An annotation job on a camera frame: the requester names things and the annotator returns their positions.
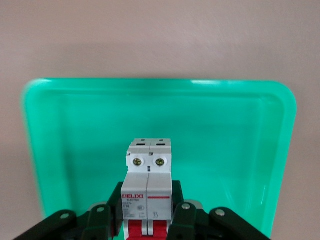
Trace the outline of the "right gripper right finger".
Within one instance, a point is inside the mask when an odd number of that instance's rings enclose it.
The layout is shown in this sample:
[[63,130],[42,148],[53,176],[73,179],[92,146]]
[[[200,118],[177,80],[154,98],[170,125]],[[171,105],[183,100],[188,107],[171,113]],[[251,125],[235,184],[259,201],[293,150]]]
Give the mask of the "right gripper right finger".
[[174,180],[173,187],[173,218],[168,229],[167,240],[196,239],[196,207],[185,202],[181,182]]

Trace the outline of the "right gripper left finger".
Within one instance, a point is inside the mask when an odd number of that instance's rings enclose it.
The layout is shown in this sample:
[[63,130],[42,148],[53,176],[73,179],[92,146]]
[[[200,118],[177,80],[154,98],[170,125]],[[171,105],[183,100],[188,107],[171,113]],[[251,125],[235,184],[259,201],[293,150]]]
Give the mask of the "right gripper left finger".
[[82,233],[83,240],[112,240],[119,236],[123,224],[121,188],[119,182],[106,203],[94,205]]

